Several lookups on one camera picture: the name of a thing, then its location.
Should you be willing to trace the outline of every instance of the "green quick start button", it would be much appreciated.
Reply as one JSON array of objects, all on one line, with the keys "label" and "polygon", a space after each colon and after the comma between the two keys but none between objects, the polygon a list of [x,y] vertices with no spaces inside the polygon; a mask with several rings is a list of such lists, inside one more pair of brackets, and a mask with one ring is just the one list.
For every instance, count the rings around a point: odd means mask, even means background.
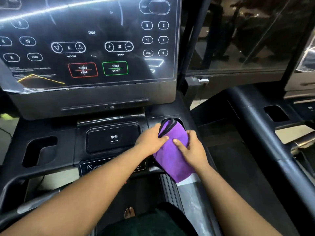
[{"label": "green quick start button", "polygon": [[106,76],[128,74],[128,64],[126,61],[103,62],[103,69]]}]

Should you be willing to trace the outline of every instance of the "person's right arm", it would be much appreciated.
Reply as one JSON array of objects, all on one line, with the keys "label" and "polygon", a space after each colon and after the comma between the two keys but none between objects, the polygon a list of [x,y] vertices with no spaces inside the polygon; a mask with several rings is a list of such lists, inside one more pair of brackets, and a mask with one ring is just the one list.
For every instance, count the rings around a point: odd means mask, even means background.
[{"label": "person's right arm", "polygon": [[281,236],[208,163],[206,152],[195,131],[187,131],[189,146],[173,142],[195,169],[212,202],[226,236]]}]

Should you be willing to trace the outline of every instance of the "forearm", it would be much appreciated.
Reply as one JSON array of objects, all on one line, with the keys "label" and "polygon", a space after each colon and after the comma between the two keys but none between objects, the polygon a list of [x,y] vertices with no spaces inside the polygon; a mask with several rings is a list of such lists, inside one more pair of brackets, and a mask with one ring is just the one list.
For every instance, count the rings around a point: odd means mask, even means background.
[{"label": "forearm", "polygon": [[196,169],[227,236],[281,236],[210,165]]},{"label": "forearm", "polygon": [[88,235],[145,158],[136,146],[65,188],[5,235]]}]

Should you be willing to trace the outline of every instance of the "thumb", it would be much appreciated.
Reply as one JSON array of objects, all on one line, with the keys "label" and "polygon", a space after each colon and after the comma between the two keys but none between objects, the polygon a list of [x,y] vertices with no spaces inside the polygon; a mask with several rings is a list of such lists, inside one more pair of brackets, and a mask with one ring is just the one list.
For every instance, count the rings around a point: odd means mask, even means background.
[{"label": "thumb", "polygon": [[169,139],[169,136],[163,136],[161,137],[159,140],[160,140],[160,143],[161,143],[161,146],[164,145],[164,143],[166,143]]},{"label": "thumb", "polygon": [[173,143],[178,147],[178,149],[185,155],[187,148],[177,139],[173,139]]}]

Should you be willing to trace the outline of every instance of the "hand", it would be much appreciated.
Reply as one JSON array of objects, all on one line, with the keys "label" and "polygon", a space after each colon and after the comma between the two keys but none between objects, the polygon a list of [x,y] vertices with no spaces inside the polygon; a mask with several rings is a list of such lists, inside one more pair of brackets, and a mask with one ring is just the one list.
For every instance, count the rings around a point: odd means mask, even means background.
[{"label": "hand", "polygon": [[189,145],[186,148],[179,140],[174,139],[174,144],[183,154],[184,158],[195,170],[204,166],[208,166],[208,159],[206,152],[204,151],[202,143],[197,138],[196,132],[193,130],[187,131],[189,135]]},{"label": "hand", "polygon": [[160,123],[157,123],[154,127],[144,131],[137,139],[135,147],[139,149],[141,153],[148,157],[156,153],[164,143],[169,139],[168,136],[158,137],[160,130]]}]

